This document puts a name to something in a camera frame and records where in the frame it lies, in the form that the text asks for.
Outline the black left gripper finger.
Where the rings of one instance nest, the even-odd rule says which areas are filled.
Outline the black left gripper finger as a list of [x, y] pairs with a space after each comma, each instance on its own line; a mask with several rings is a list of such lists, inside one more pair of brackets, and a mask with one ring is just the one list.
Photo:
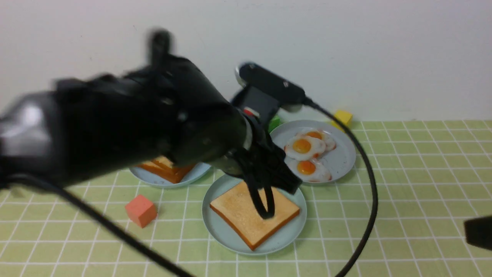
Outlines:
[[275, 203], [274, 203], [274, 195], [271, 186], [267, 185], [263, 189], [266, 198], [267, 210], [263, 219], [271, 219], [275, 214]]
[[[253, 174], [244, 174], [244, 181], [247, 184], [248, 191], [251, 195], [251, 199], [255, 209], [262, 219], [269, 219], [269, 184], [265, 182], [257, 181]], [[265, 208], [262, 198], [259, 194], [259, 189], [263, 188], [267, 201], [267, 209]]]

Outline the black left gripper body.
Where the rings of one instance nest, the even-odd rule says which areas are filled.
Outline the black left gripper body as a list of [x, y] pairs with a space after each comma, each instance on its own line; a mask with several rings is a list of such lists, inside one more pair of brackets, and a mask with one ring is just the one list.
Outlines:
[[256, 117], [244, 115], [243, 121], [238, 126], [240, 131], [245, 131], [239, 144], [209, 163], [232, 177], [242, 180], [249, 177], [258, 189], [269, 185], [294, 195], [302, 181], [286, 165], [285, 152], [273, 143]]

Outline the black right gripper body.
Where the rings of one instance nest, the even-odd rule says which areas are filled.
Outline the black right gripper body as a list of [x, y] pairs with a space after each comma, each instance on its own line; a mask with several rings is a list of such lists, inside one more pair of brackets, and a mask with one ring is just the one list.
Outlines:
[[492, 249], [492, 216], [481, 216], [464, 221], [466, 242], [472, 246]]

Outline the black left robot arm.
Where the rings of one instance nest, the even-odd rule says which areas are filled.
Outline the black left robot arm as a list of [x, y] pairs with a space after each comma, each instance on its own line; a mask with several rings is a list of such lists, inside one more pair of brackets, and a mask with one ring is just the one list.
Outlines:
[[151, 32], [149, 63], [123, 77], [57, 80], [1, 116], [1, 187], [60, 188], [165, 157], [183, 168], [207, 163], [246, 181], [263, 219], [274, 215], [273, 187], [294, 194], [302, 181], [268, 132], [280, 108], [299, 106], [302, 88], [253, 62], [236, 70], [231, 100], [189, 59], [171, 53], [172, 36]]

